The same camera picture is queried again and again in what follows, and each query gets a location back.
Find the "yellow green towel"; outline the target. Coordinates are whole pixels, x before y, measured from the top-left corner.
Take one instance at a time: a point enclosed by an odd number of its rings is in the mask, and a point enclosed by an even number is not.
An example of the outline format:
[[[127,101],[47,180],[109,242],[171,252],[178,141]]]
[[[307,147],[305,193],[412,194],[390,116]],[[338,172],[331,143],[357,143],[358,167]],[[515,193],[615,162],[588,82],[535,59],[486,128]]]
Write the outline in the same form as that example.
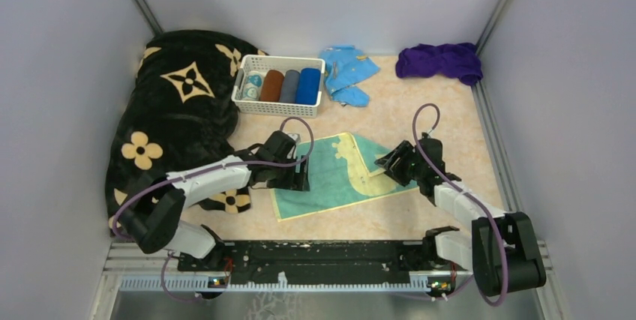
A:
[[[375,161],[390,152],[354,133],[316,139],[308,161],[310,190],[271,192],[277,219],[291,220],[415,190],[383,174]]]

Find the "royal blue towel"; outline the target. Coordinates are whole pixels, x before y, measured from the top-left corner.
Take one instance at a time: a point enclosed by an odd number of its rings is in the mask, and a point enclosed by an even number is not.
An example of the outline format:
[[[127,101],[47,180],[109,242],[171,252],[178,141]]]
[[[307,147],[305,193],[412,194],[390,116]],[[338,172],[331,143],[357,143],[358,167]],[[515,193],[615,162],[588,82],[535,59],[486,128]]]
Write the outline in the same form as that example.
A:
[[[313,106],[317,102],[320,89],[321,72],[319,69],[304,68],[299,75],[295,103]]]

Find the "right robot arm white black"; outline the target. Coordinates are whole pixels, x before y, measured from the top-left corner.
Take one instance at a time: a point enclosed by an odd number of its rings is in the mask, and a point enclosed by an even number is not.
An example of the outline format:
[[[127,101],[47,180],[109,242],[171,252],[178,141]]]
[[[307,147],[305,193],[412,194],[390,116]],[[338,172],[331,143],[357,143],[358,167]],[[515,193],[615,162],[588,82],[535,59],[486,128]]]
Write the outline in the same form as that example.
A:
[[[530,217],[483,202],[459,176],[447,172],[441,141],[423,133],[417,145],[403,141],[375,164],[399,185],[417,184],[433,206],[469,229],[468,235],[454,226],[426,231],[422,258],[429,268],[454,263],[472,272],[487,297],[545,285],[547,274]]]

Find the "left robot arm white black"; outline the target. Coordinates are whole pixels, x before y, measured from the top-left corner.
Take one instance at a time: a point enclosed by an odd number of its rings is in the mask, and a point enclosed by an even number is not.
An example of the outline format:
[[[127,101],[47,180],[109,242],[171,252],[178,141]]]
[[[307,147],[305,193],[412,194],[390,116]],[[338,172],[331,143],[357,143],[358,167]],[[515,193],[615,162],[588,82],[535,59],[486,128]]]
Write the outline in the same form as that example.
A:
[[[213,195],[256,184],[308,190],[308,157],[296,157],[299,140],[297,134],[276,130],[263,144],[215,163],[181,172],[147,172],[115,213],[114,231],[134,240],[145,254],[172,250],[216,270],[225,259],[221,239],[208,226],[182,220],[182,212]]]

